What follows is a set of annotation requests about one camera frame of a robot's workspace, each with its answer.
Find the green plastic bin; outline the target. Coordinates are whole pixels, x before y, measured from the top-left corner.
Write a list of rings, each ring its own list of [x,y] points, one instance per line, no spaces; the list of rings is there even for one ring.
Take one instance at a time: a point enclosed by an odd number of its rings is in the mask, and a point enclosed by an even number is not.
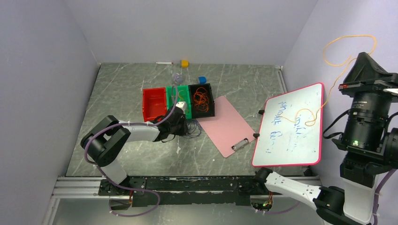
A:
[[[191,97],[189,93],[189,89],[187,85],[177,86],[177,89],[172,86],[166,87],[166,101],[167,108],[170,109],[174,105],[175,96],[178,97],[177,102],[185,101],[189,104],[190,114],[186,115],[188,120],[192,119],[192,111],[191,111]]]

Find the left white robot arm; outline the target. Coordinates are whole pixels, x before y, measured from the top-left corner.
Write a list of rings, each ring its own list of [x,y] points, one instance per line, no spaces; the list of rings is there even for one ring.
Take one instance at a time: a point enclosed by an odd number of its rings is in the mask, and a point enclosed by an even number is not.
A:
[[[165,115],[147,122],[122,122],[114,116],[105,117],[81,140],[85,160],[97,166],[112,182],[118,195],[129,191],[130,179],[117,157],[126,143],[136,141],[165,142],[188,133],[186,103],[177,102]]]

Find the black plastic bin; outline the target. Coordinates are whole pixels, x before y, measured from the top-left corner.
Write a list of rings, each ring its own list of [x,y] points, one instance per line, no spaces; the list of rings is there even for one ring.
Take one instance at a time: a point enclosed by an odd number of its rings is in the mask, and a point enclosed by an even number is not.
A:
[[[191,97],[192,118],[215,116],[214,97],[209,83],[188,85]]]

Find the red plastic bin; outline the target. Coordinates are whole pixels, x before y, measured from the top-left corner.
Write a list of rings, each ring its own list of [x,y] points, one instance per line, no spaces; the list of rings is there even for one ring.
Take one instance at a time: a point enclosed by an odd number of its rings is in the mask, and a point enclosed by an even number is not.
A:
[[[143,89],[142,114],[145,122],[165,115],[167,112],[166,88]]]

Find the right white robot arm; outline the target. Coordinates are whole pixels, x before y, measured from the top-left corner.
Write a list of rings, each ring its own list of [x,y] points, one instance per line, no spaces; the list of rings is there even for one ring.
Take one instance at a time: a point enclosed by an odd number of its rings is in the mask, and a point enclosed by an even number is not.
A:
[[[376,225],[380,191],[398,169],[398,130],[390,128],[397,114],[389,114],[398,100],[398,75],[360,52],[338,88],[352,98],[344,111],[347,123],[343,132],[323,131],[322,136],[346,152],[340,165],[344,188],[311,186],[265,167],[255,174],[253,188],[304,203],[331,225]]]

